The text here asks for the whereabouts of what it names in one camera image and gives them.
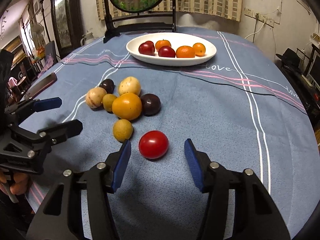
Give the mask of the person left hand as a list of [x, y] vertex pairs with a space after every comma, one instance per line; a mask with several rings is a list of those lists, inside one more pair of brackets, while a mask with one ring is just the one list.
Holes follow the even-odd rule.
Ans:
[[[1, 191], [7, 194], [3, 184], [7, 183], [7, 178], [3, 171], [1, 170]], [[10, 192], [14, 195], [25, 194], [28, 189], [29, 175], [25, 173], [14, 173], [13, 182], [10, 186]]]

